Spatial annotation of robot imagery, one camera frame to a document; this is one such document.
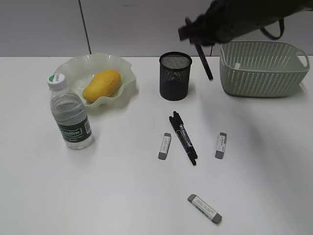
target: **basket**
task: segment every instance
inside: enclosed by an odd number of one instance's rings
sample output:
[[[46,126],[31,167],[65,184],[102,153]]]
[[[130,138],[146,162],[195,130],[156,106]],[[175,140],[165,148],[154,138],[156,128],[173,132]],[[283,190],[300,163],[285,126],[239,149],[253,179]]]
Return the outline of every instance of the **basket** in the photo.
[[[299,52],[305,56],[306,66],[299,60]],[[222,87],[231,95],[287,96],[309,70],[307,54],[288,43],[237,41],[221,46]]]

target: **pen holder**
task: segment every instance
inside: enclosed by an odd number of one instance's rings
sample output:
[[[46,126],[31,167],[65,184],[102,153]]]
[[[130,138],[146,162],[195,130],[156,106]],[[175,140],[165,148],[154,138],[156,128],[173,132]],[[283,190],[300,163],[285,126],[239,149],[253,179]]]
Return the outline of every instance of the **pen holder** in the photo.
[[[181,100],[188,94],[192,59],[181,52],[168,52],[160,57],[160,94],[167,100]]]

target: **black marker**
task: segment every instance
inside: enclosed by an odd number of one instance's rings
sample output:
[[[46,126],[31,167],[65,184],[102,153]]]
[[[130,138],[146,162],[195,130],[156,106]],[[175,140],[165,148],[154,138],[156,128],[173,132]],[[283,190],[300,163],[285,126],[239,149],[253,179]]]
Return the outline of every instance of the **black marker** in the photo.
[[[173,129],[174,129],[174,131],[175,131],[175,133],[176,133],[176,135],[178,137],[178,139],[180,140],[181,145],[184,147],[184,149],[185,149],[185,151],[186,151],[186,153],[187,153],[187,155],[188,155],[192,165],[196,165],[197,163],[196,163],[196,160],[194,159],[194,155],[191,152],[191,150],[188,149],[188,145],[187,145],[184,137],[182,136],[182,133],[181,133],[181,131],[179,129],[178,124],[176,123],[176,121],[175,121],[175,119],[173,117],[169,117],[169,119],[170,119],[171,125],[172,125],[172,127],[173,127]]]
[[[191,143],[191,140],[187,134],[187,131],[184,127],[184,123],[182,122],[179,114],[177,112],[174,111],[174,119],[176,120],[176,122],[178,123],[179,125],[179,128],[180,128],[180,131],[182,133],[182,136],[184,136],[187,144],[188,144],[188,148],[193,152],[193,155],[194,155],[194,158],[197,159],[198,156],[197,156],[197,153],[195,151],[195,148],[193,147],[192,143]]]

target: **eraser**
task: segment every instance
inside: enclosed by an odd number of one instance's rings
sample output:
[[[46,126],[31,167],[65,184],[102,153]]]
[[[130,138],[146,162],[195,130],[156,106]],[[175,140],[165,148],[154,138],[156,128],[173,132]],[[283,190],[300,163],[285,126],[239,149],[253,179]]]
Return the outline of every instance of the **eraser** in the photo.
[[[224,157],[224,152],[226,148],[226,140],[227,140],[227,134],[220,132],[217,146],[216,146],[216,151],[215,151],[215,157],[218,159],[223,159]]]
[[[163,136],[163,141],[161,145],[161,149],[158,153],[158,158],[161,160],[165,160],[167,157],[168,149],[170,147],[171,143],[171,134],[170,133],[165,133]]]
[[[197,208],[205,217],[211,220],[215,224],[219,224],[222,220],[222,216],[218,214],[212,207],[206,204],[201,198],[195,194],[191,194],[188,197],[188,201]]]

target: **plastic bottle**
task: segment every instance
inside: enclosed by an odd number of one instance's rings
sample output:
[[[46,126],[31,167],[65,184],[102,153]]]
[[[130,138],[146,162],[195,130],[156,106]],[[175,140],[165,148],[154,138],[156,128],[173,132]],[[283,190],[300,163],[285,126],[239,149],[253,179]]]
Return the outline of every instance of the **plastic bottle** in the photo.
[[[93,142],[87,113],[81,99],[72,92],[61,73],[48,78],[50,107],[68,147],[81,149]]]

